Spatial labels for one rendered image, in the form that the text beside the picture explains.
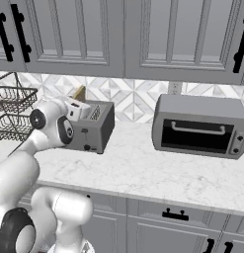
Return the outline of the grey two-slot toaster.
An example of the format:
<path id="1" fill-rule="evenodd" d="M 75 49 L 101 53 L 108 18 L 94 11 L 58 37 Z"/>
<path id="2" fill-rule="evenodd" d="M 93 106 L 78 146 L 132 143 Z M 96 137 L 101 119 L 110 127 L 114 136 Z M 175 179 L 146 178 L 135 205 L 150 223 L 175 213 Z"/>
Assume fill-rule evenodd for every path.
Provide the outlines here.
<path id="1" fill-rule="evenodd" d="M 113 102 L 91 101 L 91 111 L 86 119 L 73 122 L 74 136 L 67 149 L 103 154 L 115 127 Z"/>

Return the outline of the white wall socket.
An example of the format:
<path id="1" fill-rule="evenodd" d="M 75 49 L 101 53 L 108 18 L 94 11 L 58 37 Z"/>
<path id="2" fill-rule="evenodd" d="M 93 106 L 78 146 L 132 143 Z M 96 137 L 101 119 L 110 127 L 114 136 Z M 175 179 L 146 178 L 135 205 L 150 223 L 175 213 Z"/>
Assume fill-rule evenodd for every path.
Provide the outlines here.
<path id="1" fill-rule="evenodd" d="M 168 93 L 170 95 L 180 95 L 182 93 L 182 82 L 169 82 Z"/>

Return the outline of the grey toaster oven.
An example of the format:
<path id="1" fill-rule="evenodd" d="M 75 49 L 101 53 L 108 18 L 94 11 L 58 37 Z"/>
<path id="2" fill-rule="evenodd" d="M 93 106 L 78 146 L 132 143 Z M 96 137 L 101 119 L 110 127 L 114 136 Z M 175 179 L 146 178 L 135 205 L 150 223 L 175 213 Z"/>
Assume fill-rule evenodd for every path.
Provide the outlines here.
<path id="1" fill-rule="evenodd" d="M 177 127 L 219 130 L 224 135 L 175 131 Z M 244 153 L 244 106 L 238 99 L 162 94 L 151 138 L 159 151 L 238 159 Z"/>

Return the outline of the grey drawer front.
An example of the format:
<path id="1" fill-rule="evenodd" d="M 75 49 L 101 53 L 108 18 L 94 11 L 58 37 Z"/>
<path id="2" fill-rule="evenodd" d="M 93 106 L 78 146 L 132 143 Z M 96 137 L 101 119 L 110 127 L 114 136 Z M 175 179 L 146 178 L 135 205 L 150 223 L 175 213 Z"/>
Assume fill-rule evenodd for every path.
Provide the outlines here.
<path id="1" fill-rule="evenodd" d="M 195 227 L 223 230 L 244 235 L 244 216 L 217 211 L 188 208 L 185 206 L 160 204 L 143 200 L 128 199 L 128 214 L 142 218 L 170 221 Z M 163 217 L 162 212 L 169 208 L 171 212 L 184 211 L 188 221 Z"/>
<path id="2" fill-rule="evenodd" d="M 97 211 L 126 214 L 126 198 L 100 193 L 85 193 L 85 196 L 92 200 Z"/>

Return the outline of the tan bread slice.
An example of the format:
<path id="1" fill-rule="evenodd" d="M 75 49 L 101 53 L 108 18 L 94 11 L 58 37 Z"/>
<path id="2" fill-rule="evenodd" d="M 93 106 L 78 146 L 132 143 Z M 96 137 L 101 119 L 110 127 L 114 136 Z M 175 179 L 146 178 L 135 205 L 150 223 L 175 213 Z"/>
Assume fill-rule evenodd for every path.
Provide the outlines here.
<path id="1" fill-rule="evenodd" d="M 73 98 L 80 102 L 84 102 L 86 100 L 86 87 L 80 86 L 74 93 Z"/>

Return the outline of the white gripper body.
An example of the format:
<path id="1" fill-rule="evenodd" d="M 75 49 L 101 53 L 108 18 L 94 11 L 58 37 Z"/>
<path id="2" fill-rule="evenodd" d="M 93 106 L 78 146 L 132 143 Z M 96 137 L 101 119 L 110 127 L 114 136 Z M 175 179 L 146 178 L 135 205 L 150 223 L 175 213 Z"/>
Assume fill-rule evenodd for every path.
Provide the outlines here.
<path id="1" fill-rule="evenodd" d="M 66 105 L 68 108 L 67 118 L 73 122 L 86 119 L 91 111 L 90 105 L 77 100 L 69 100 Z"/>

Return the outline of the grey base cupboard door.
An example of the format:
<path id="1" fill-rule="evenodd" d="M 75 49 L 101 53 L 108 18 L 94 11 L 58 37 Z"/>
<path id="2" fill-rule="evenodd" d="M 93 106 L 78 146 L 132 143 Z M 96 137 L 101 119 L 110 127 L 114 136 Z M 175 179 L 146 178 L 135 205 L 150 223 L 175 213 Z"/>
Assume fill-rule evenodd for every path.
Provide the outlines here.
<path id="1" fill-rule="evenodd" d="M 127 253 L 203 253 L 219 231 L 135 216 L 127 218 Z"/>
<path id="2" fill-rule="evenodd" d="M 94 211 L 82 230 L 96 253 L 126 253 L 125 214 Z"/>
<path id="3" fill-rule="evenodd" d="M 224 232 L 222 234 L 219 246 L 218 246 L 218 253 L 224 253 L 226 246 L 224 245 L 225 242 L 232 242 L 233 248 L 231 253 L 244 253 L 244 235 L 236 234 L 236 233 L 229 233 Z"/>

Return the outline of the grey wall cupboard door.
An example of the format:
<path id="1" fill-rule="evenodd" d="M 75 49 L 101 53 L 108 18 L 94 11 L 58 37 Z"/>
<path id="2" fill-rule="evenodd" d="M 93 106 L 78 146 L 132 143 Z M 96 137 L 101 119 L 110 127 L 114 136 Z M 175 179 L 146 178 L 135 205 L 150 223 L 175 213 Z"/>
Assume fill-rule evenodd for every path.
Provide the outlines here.
<path id="1" fill-rule="evenodd" d="M 9 0 L 24 15 L 31 73 L 123 76 L 123 0 Z"/>
<path id="2" fill-rule="evenodd" d="M 26 65 L 22 56 L 9 0 L 0 0 L 0 11 L 6 16 L 6 22 L 4 23 L 5 32 L 9 44 L 14 47 L 14 52 L 12 53 L 13 61 L 9 62 L 6 58 L 4 47 L 0 38 L 0 71 L 24 72 L 26 70 Z"/>
<path id="3" fill-rule="evenodd" d="M 125 76 L 244 86 L 244 0 L 125 0 Z"/>

